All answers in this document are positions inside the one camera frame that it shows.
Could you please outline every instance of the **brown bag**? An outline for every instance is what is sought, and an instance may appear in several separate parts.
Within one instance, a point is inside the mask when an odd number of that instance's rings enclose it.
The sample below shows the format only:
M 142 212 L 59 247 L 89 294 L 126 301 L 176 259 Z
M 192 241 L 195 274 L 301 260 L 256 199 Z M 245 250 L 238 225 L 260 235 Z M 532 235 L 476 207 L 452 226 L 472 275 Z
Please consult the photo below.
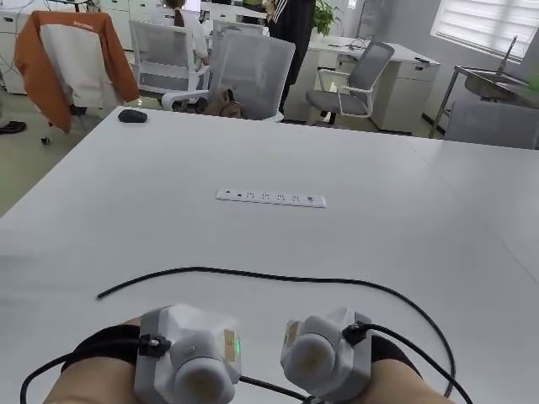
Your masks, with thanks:
M 199 114 L 203 115 L 246 118 L 245 108 L 234 101 L 234 94 L 230 88 L 220 91 L 209 103 L 200 98 L 196 109 Z

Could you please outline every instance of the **desk leg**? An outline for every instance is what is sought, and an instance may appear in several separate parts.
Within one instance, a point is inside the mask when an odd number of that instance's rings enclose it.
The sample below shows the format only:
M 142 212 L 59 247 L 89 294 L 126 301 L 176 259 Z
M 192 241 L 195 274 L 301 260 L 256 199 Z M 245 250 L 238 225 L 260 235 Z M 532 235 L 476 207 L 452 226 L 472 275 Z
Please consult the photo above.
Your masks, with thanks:
M 453 77 L 451 78 L 451 81 L 449 82 L 449 86 L 447 87 L 446 95 L 444 96 L 444 99 L 441 102 L 440 109 L 438 110 L 438 114 L 436 115 L 436 119 L 434 123 L 432 124 L 432 128 L 430 128 L 429 133 L 429 139 L 432 139 L 435 137 L 436 128 L 438 127 L 438 124 L 441 121 L 441 116 L 444 114 L 444 111 L 446 110 L 447 101 L 449 101 L 449 97 L 451 96 L 451 93 L 453 91 L 453 88 L 455 87 L 456 79 L 458 78 L 458 71 L 455 70 L 453 72 Z

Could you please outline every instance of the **floor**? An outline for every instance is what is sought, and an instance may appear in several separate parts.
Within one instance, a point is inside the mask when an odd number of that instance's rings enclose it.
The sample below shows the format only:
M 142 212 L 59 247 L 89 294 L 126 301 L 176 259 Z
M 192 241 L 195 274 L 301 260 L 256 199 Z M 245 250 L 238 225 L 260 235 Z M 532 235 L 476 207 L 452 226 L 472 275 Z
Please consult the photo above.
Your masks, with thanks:
M 16 135 L 0 135 L 0 217 L 36 185 L 84 136 L 96 126 L 103 114 L 93 112 L 84 119 L 84 127 L 74 121 L 72 133 L 65 135 L 56 128 L 49 128 L 47 120 L 24 95 L 3 94 L 4 105 L 11 120 L 26 122 L 28 128 Z M 134 103 L 149 109 L 160 109 L 159 103 L 152 98 L 142 98 Z M 317 120 L 316 111 L 312 120 Z M 369 120 L 338 117 L 338 127 L 351 130 L 376 132 Z M 426 137 L 429 126 L 421 122 L 414 132 L 415 136 Z M 51 143 L 43 146 L 40 138 L 48 136 Z

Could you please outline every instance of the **gray mesh chair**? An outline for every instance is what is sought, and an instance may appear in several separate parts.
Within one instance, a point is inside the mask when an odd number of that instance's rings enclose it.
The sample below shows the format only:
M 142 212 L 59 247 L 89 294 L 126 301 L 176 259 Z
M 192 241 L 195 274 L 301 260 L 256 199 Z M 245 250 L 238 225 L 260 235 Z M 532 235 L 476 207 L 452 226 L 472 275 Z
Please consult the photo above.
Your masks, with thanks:
M 129 21 L 138 87 L 149 93 L 195 91 L 208 88 L 210 69 L 196 70 L 190 29 Z
M 539 110 L 485 101 L 456 101 L 446 141 L 535 149 Z
M 225 39 L 225 33 L 230 31 L 250 32 L 252 34 L 264 34 L 264 26 L 255 24 L 229 23 L 227 21 L 214 20 L 213 33 L 211 36 L 211 64 L 219 60 L 219 51 Z
M 318 80 L 322 91 L 307 91 L 307 102 L 316 109 L 332 114 L 369 118 L 372 115 L 374 86 L 394 52 L 395 50 L 389 45 L 371 42 L 355 64 L 352 73 L 320 69 Z M 347 85 L 338 88 L 337 93 L 326 91 L 323 74 L 346 76 Z
M 213 99 L 221 90 L 230 88 L 234 98 L 245 107 L 250 120 L 283 119 L 279 112 L 280 97 L 285 86 L 295 50 L 294 44 L 263 35 L 227 32 L 219 60 L 213 66 L 209 91 L 191 96 Z M 185 100 L 185 94 L 167 93 L 163 107 Z

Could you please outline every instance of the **computer mouse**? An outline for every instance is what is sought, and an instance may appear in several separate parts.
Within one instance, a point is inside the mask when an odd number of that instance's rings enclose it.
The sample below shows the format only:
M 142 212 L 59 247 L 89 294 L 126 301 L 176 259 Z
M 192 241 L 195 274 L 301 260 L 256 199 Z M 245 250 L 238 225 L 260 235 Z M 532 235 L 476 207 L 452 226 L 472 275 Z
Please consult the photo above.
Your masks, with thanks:
M 147 121 L 148 115 L 135 109 L 124 109 L 118 114 L 118 119 L 126 124 L 143 124 Z

